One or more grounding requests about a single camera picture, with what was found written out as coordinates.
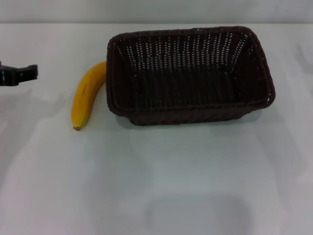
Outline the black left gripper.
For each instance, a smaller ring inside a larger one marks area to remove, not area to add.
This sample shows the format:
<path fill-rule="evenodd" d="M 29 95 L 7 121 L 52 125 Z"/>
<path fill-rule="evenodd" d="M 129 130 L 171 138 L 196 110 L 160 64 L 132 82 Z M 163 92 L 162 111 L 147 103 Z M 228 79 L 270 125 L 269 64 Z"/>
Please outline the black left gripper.
<path fill-rule="evenodd" d="M 14 68 L 0 64 L 0 85 L 18 86 L 19 83 L 36 80 L 38 66 L 30 65 L 24 68 Z"/>

